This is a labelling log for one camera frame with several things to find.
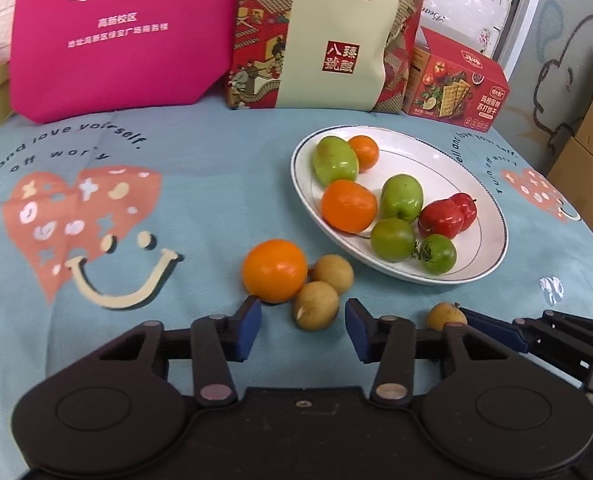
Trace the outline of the large green mango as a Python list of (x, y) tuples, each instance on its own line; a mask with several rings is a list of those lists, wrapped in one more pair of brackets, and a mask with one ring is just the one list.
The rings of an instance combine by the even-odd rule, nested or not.
[(311, 156), (313, 172), (326, 188), (337, 180), (355, 181), (359, 173), (356, 153), (347, 141), (338, 136), (325, 136), (316, 145)]

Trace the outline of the dark green tomato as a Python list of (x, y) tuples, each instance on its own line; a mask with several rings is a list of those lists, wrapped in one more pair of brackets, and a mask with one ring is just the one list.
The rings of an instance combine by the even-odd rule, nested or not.
[(434, 275), (445, 274), (456, 264), (457, 251), (450, 238), (431, 234), (420, 245), (420, 260), (424, 269)]

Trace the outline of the magenta fabric bag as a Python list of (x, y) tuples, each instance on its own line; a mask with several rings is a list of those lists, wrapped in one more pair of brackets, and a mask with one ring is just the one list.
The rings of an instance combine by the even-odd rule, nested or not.
[(16, 0), (10, 98), (32, 122), (197, 102), (229, 70), (238, 0)]

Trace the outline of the longan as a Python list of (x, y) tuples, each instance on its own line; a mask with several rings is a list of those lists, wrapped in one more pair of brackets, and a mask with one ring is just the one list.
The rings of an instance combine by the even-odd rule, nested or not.
[(467, 325), (467, 317), (460, 309), (460, 304), (440, 302), (426, 315), (425, 327), (439, 332), (446, 324)]
[(326, 282), (307, 283), (295, 297), (293, 318), (302, 330), (325, 330), (334, 322), (338, 313), (339, 295)]
[(332, 286), (338, 295), (344, 295), (354, 285), (354, 269), (345, 258), (339, 255), (321, 256), (310, 269), (313, 281), (325, 282)]

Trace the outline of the small red apple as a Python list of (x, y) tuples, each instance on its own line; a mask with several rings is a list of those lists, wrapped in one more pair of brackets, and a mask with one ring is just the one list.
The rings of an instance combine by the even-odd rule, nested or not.
[(476, 200), (467, 193), (457, 193), (451, 196), (450, 199), (458, 206), (463, 215), (460, 231), (467, 231), (477, 217)]

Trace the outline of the red cracker box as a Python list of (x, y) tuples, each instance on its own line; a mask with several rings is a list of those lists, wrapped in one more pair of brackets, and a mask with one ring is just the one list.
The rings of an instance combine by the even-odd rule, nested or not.
[(413, 51), (403, 111), (487, 132), (510, 94), (502, 68), (439, 32), (420, 30), (425, 44)]

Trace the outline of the blue printed tablecloth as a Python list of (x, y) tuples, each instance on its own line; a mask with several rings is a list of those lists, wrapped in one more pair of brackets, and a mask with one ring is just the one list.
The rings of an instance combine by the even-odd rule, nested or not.
[(593, 234), (528, 200), (539, 171), (498, 133), (347, 110), (123, 110), (0, 127), (0, 479), (25, 472), (10, 416), (44, 378), (147, 320), (185, 328), (234, 310), (246, 253), (292, 240), (309, 261), (336, 252), (290, 178), (295, 146), (329, 127), (416, 136), (470, 169), (507, 219), (509, 249), (487, 278), (406, 283), (354, 263), (351, 294), (374, 314), (422, 323), (453, 301), (495, 318), (546, 308), (593, 318)]

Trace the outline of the red green liquor gift bag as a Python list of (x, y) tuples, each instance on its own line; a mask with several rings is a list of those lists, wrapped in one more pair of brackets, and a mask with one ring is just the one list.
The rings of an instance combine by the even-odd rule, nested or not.
[(239, 0), (227, 104), (403, 109), (423, 0)]

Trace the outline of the green apple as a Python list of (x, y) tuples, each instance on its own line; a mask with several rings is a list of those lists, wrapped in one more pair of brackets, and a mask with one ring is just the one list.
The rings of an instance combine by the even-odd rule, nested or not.
[(419, 181), (409, 174), (397, 174), (383, 185), (380, 198), (381, 217), (414, 222), (419, 217), (423, 202), (423, 189)]

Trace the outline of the small orange in plate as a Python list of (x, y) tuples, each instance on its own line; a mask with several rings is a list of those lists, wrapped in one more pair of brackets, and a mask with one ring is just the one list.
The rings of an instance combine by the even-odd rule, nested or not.
[(347, 143), (357, 156), (360, 172), (366, 172), (377, 165), (380, 148), (370, 136), (353, 136)]

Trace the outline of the white ceramic plate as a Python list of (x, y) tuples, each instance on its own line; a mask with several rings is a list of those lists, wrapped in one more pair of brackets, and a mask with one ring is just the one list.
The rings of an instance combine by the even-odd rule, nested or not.
[[(323, 139), (336, 136), (348, 141), (368, 136), (379, 148), (379, 158), (356, 182), (374, 197), (380, 197), (387, 179), (408, 174), (417, 180), (423, 192), (423, 206), (430, 214), (421, 219), (432, 224), (456, 209), (464, 213), (465, 226), (451, 242), (456, 261), (450, 270), (433, 273), (418, 257), (389, 261), (379, 256), (370, 242), (371, 226), (359, 233), (336, 229), (325, 218), (321, 200), (325, 194), (316, 176), (313, 154)], [(290, 161), (290, 174), (296, 194), (322, 232), (360, 262), (392, 278), (426, 285), (461, 285), (472, 283), (495, 271), (509, 248), (505, 216), (494, 196), (483, 183), (448, 154), (429, 143), (397, 131), (369, 126), (337, 126), (316, 131), (299, 142)]]

